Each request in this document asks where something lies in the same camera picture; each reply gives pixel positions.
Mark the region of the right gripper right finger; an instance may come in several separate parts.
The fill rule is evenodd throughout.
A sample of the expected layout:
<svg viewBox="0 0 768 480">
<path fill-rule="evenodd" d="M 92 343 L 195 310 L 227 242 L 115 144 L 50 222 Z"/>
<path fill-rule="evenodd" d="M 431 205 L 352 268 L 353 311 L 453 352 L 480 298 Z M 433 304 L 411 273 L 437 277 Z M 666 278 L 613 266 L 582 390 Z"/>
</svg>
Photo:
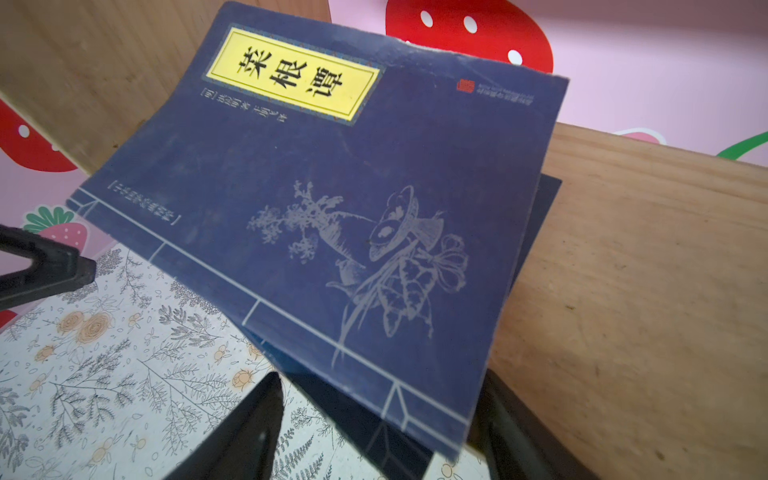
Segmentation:
<svg viewBox="0 0 768 480">
<path fill-rule="evenodd" d="M 493 479 L 595 479 L 492 370 L 487 370 L 467 446 Z"/>
</svg>

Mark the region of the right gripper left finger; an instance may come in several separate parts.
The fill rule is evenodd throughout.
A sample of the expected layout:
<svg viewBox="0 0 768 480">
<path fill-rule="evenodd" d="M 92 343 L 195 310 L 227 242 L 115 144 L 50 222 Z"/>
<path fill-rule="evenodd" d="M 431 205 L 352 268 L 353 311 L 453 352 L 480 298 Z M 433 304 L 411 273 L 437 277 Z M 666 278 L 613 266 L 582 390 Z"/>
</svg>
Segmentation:
<svg viewBox="0 0 768 480">
<path fill-rule="evenodd" d="M 276 372 L 266 375 L 169 479 L 269 479 L 283 418 Z"/>
</svg>

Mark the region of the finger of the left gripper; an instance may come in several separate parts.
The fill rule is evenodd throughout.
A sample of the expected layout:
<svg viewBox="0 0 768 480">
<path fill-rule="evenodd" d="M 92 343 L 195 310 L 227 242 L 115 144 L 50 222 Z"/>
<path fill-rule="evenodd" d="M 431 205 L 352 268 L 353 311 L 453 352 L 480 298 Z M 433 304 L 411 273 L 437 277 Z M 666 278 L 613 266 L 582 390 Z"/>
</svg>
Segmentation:
<svg viewBox="0 0 768 480">
<path fill-rule="evenodd" d="M 75 247 L 20 228 L 1 226 L 1 250 L 31 260 L 28 268 L 1 276 L 2 310 L 76 291 L 96 277 L 96 261 Z"/>
</svg>

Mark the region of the blue book yellow label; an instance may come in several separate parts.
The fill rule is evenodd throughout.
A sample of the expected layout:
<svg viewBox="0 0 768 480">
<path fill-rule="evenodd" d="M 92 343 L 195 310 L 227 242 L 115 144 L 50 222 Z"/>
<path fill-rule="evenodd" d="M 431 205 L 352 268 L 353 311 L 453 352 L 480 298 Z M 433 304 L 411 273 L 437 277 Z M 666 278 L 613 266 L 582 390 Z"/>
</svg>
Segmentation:
<svg viewBox="0 0 768 480">
<path fill-rule="evenodd" d="M 263 261 L 245 336 L 384 474 L 421 477 L 469 433 L 501 308 L 560 190 L 524 227 L 460 226 L 423 189 L 270 180 L 247 222 Z"/>
</svg>

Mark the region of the purple-navy book yellow label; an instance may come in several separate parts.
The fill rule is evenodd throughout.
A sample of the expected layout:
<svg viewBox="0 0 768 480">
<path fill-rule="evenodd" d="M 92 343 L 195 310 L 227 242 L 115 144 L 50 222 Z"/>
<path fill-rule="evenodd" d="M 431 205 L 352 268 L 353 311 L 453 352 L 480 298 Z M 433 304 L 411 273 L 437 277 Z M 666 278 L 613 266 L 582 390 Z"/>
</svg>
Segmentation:
<svg viewBox="0 0 768 480">
<path fill-rule="evenodd" d="M 567 88 L 227 2 L 167 102 L 67 204 L 455 458 Z"/>
</svg>

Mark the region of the wooden two-tier shelf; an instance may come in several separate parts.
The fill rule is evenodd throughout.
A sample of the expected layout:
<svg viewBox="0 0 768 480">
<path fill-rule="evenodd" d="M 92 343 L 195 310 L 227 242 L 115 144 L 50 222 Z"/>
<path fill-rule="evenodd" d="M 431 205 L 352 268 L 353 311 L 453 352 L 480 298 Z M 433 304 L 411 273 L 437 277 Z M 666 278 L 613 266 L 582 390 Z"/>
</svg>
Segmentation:
<svg viewBox="0 0 768 480">
<path fill-rule="evenodd" d="M 216 1 L 1 5 L 1 220 L 65 199 L 168 98 Z M 492 368 L 602 478 L 767 475 L 767 5 L 524 1 L 570 81 L 562 186 Z M 270 370 L 78 222 L 96 281 L 1 335 L 1 474 L 160 479 Z"/>
</svg>

